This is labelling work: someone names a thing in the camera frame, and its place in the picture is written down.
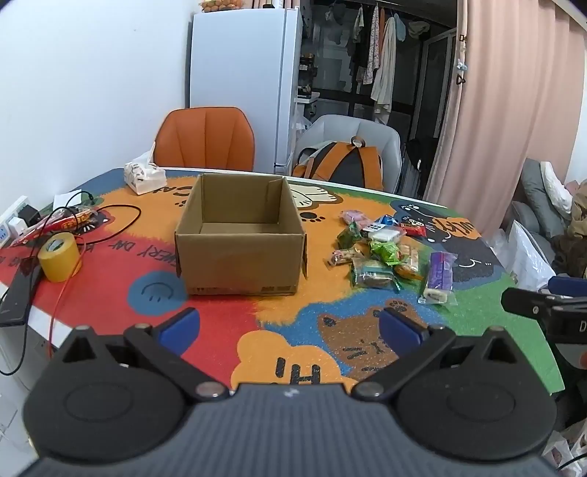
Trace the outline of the colourful cartoon table mat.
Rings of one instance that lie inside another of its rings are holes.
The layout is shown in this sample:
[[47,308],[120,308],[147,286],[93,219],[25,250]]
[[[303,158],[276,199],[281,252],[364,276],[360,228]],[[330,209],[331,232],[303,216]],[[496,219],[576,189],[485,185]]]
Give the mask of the colourful cartoon table mat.
[[[55,343],[78,325],[113,335],[186,313],[182,358],[229,387],[349,386],[398,358],[400,340],[380,333],[389,307],[461,335],[503,326],[548,390],[563,389],[537,324],[500,305],[510,276],[473,224],[447,210],[251,174],[175,171],[168,186],[138,196],[112,170],[88,189],[98,205],[81,235],[80,270],[68,284],[42,282],[34,298],[45,315],[39,331]],[[422,261],[439,250],[457,256],[455,301],[424,303],[420,283],[402,278],[384,288],[360,286],[350,265],[329,266],[346,211],[423,223],[426,236],[405,244]]]

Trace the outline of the grey sofa cushions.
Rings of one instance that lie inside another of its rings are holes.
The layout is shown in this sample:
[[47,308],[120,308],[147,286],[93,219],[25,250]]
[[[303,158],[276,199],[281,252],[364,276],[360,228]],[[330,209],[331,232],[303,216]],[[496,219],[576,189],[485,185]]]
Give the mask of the grey sofa cushions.
[[530,158],[524,161],[502,228],[508,230],[513,221],[518,221],[530,233],[539,233],[547,240],[565,234],[568,226],[568,220],[558,213],[548,198],[540,163]]

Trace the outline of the purple wafer snack pack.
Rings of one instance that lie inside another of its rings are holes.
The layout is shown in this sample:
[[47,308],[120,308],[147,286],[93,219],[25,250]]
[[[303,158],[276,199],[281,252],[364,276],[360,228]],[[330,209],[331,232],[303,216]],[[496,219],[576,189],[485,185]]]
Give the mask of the purple wafer snack pack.
[[456,304],[454,294],[454,265],[457,254],[433,251],[429,256],[425,285],[418,301],[428,305]]

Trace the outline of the white paper sheet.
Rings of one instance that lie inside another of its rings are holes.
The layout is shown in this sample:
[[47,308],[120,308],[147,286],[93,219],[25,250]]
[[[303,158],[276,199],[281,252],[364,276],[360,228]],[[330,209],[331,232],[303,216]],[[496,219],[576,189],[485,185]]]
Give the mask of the white paper sheet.
[[71,192],[55,195],[53,198],[52,210],[64,208],[64,207],[76,207],[83,200],[83,191],[81,189],[74,190]]

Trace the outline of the green snack packet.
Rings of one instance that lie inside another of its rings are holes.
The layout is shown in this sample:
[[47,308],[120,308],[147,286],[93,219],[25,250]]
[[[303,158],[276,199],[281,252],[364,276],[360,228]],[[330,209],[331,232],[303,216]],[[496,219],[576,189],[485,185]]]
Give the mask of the green snack packet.
[[387,266],[393,267],[403,262],[401,251],[393,241],[372,240],[369,247],[371,257]]

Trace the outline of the white labelled snack pack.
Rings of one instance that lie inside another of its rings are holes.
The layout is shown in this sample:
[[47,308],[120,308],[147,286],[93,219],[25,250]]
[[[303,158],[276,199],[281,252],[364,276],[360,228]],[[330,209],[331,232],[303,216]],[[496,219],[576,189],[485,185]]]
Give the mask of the white labelled snack pack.
[[382,229],[373,230],[368,233],[368,239],[379,241],[379,243],[398,244],[401,237],[405,236],[405,230],[398,226],[383,226]]

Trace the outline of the blue snack wrapper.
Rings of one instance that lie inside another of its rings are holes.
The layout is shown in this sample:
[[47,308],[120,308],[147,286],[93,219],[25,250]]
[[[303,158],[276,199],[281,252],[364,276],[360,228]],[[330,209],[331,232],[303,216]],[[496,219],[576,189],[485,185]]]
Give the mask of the blue snack wrapper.
[[400,223],[390,215],[381,216],[377,220],[377,223],[381,223],[384,226],[400,226]]

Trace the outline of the orange biscuit pack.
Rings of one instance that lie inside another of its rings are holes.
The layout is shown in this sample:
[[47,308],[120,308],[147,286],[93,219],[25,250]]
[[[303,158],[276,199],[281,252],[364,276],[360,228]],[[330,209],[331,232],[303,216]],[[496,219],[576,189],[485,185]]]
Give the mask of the orange biscuit pack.
[[416,247],[410,244],[399,244],[400,263],[394,266],[394,271],[403,279],[418,280],[423,279],[420,271],[419,252]]

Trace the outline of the orange chair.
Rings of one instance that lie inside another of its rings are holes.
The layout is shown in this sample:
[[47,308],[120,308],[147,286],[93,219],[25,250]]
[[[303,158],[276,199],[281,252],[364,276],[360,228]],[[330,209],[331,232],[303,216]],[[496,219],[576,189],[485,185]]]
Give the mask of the orange chair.
[[156,134],[153,160],[161,167],[252,171],[254,131],[237,107],[177,109]]

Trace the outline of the yellow tape roll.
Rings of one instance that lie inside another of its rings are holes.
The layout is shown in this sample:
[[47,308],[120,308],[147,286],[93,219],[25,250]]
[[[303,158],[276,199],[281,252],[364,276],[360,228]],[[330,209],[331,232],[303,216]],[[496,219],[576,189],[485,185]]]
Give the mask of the yellow tape roll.
[[67,281],[81,268],[81,253],[72,233],[57,233],[50,237],[38,253],[46,278],[53,283]]

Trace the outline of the red candy bar wrapper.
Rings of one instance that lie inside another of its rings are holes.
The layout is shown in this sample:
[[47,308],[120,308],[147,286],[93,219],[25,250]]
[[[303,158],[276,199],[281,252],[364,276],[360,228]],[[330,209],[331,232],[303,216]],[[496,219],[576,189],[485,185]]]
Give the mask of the red candy bar wrapper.
[[413,223],[400,223],[400,227],[404,230],[408,237],[426,237],[427,229],[424,225],[414,225]]

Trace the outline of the pink curtain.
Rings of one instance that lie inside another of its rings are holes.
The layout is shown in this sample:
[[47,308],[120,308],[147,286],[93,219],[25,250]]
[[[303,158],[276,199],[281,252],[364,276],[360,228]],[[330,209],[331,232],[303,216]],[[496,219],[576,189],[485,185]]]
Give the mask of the pink curtain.
[[585,56],[585,29],[553,1],[459,2],[454,77],[426,201],[491,234],[526,159],[549,162],[565,178]]

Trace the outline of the bag of oranges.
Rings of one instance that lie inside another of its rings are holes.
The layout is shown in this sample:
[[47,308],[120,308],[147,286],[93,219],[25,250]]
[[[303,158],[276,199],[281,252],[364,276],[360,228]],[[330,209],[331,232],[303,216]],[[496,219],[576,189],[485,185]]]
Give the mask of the bag of oranges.
[[242,0],[202,0],[201,9],[204,13],[217,11],[240,10],[243,8]]

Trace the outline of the red snack packet left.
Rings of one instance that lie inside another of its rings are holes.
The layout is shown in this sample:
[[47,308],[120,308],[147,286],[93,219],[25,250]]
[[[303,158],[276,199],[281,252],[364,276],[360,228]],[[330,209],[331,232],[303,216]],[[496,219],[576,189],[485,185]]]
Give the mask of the red snack packet left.
[[98,214],[93,207],[74,208],[71,210],[59,210],[59,213],[45,218],[36,225],[28,227],[21,236],[12,240],[11,247],[19,247],[21,244],[28,244],[46,233],[71,232],[92,219]]

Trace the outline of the pink snack packet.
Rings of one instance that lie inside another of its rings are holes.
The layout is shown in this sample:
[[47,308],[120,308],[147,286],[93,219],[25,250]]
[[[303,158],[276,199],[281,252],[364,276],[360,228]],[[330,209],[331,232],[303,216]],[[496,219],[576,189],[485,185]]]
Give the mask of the pink snack packet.
[[345,210],[340,213],[340,219],[350,225],[351,223],[371,223],[371,220],[364,213],[358,210]]

